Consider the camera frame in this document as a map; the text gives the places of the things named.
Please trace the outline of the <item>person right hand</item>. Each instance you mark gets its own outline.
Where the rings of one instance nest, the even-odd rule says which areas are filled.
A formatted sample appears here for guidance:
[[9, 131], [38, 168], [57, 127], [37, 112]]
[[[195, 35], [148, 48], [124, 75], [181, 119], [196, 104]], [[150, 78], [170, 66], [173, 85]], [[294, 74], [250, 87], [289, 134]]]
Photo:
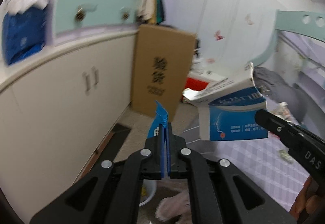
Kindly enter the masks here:
[[312, 181], [313, 178], [309, 176], [289, 211], [290, 215], [296, 221], [299, 219], [299, 216], [303, 210], [306, 210], [306, 212], [311, 215], [317, 210], [321, 202], [324, 201], [324, 197], [320, 197], [317, 194], [307, 197], [307, 191], [311, 188]]

